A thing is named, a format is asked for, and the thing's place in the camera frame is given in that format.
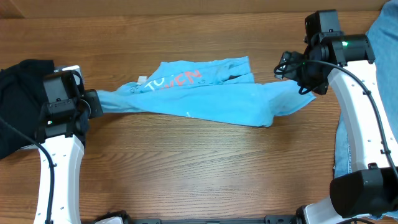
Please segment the light blue printed t-shirt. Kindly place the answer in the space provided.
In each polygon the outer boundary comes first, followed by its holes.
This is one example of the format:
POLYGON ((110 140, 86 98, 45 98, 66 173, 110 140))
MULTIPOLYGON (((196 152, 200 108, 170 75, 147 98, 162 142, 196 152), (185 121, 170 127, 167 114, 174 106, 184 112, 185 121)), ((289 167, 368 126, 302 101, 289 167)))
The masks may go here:
POLYGON ((311 103, 291 80, 255 83, 248 57, 162 62, 150 77, 98 91, 104 113, 159 113, 243 126, 269 127, 311 103))

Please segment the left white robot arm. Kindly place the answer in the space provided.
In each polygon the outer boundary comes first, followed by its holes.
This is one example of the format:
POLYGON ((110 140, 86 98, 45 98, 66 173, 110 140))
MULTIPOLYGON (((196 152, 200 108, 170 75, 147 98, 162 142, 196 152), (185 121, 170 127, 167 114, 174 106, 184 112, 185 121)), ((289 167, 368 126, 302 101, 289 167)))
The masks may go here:
POLYGON ((79 223, 79 177, 89 120, 103 115, 98 94, 86 90, 79 66, 43 80, 46 102, 35 134, 40 144, 35 223, 79 223))

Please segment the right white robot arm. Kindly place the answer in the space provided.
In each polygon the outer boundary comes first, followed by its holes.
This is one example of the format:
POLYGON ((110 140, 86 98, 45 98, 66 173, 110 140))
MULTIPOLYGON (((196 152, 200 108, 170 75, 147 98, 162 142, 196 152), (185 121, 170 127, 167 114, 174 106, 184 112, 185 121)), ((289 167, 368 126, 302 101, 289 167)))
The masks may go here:
POLYGON ((351 146, 352 171, 330 183, 330 194, 300 207, 295 215, 273 215, 266 223, 354 223, 397 210, 397 142, 376 80, 375 56, 366 35, 346 35, 336 10, 305 19, 304 53, 285 52, 274 75, 296 81, 304 95, 332 88, 351 146))

